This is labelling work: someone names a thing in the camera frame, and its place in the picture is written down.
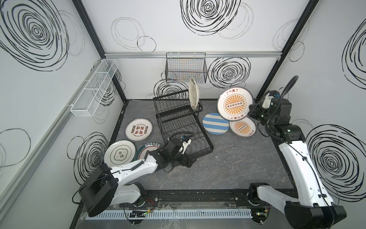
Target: ceramic plate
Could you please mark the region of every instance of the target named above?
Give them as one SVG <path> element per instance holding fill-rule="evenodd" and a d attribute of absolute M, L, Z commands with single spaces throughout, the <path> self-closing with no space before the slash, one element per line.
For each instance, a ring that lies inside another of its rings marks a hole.
<path fill-rule="evenodd" d="M 130 163 L 136 153 L 135 145 L 127 140 L 113 143 L 104 154 L 104 163 L 109 167 Z"/>
<path fill-rule="evenodd" d="M 249 117 L 245 117 L 239 121 L 230 122 L 230 129 L 234 134 L 241 137 L 250 137 L 255 134 L 257 130 L 255 123 Z"/>
<path fill-rule="evenodd" d="M 153 131 L 151 122 L 144 118 L 138 118 L 130 122 L 126 127 L 126 136 L 131 141 L 142 141 Z"/>
<path fill-rule="evenodd" d="M 229 121 L 223 119 L 218 113 L 206 115 L 202 120 L 203 127 L 211 134 L 223 134 L 229 129 Z"/>
<path fill-rule="evenodd" d="M 199 89 L 193 77 L 189 79 L 188 97 L 189 102 L 191 103 L 191 107 L 193 109 L 196 109 L 199 101 Z"/>
<path fill-rule="evenodd" d="M 234 87 L 220 95 L 217 100 L 217 110 L 224 119 L 237 121 L 245 118 L 251 104 L 253 104 L 251 93 L 245 88 Z"/>
<path fill-rule="evenodd" d="M 161 144 L 157 142 L 150 142 L 141 146 L 136 152 L 135 160 L 143 159 L 147 151 L 151 152 L 158 149 L 159 147 L 161 147 Z"/>

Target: metal rail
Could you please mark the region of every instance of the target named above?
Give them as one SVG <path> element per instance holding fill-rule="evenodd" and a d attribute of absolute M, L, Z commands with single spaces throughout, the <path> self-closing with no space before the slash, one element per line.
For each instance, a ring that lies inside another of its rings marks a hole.
<path fill-rule="evenodd" d="M 275 57 L 281 58 L 280 51 L 235 51 L 235 52 L 106 52 L 105 57 L 108 59 L 123 59 L 123 58 L 166 58 L 167 54 L 179 54 L 180 58 L 197 58 L 200 53 L 206 53 L 206 58 L 221 58 L 221 57 Z"/>

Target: white mesh shelf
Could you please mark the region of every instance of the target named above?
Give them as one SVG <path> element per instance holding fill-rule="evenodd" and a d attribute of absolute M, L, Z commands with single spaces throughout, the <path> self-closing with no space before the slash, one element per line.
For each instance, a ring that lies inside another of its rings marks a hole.
<path fill-rule="evenodd" d="M 76 117 L 91 117 L 100 104 L 118 67 L 116 59 L 104 59 L 90 78 L 70 111 Z"/>

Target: black wire dish rack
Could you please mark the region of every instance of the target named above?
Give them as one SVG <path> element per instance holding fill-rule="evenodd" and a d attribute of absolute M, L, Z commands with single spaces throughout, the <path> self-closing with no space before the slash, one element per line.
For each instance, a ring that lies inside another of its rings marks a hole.
<path fill-rule="evenodd" d="M 193 109 L 188 99 L 188 90 L 155 97 L 153 101 L 156 119 L 165 143 L 174 133 L 193 132 L 194 136 L 190 137 L 192 142 L 186 149 L 187 154 L 199 158 L 213 151 L 213 144 L 197 117 L 203 110 L 202 102 L 199 101 L 197 108 Z M 184 135 L 187 134 L 178 134 L 175 137 L 181 138 Z"/>

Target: gray marble surface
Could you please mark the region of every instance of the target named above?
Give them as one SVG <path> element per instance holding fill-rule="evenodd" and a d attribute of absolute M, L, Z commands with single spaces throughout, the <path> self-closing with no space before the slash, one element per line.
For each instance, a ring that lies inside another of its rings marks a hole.
<path fill-rule="evenodd" d="M 199 120 L 216 113 L 216 101 L 202 101 Z M 155 117 L 153 101 L 130 101 L 119 130 L 117 141 L 126 140 L 125 128 L 136 118 L 147 118 L 153 133 L 144 141 L 134 142 L 136 149 L 145 143 L 164 143 Z M 223 135 L 208 133 L 214 150 L 200 157 L 191 168 L 178 166 L 170 173 L 163 170 L 135 179 L 145 189 L 247 189 L 252 182 L 266 182 L 274 188 L 293 188 L 280 157 L 270 138 L 258 131 L 242 138 L 230 129 Z"/>

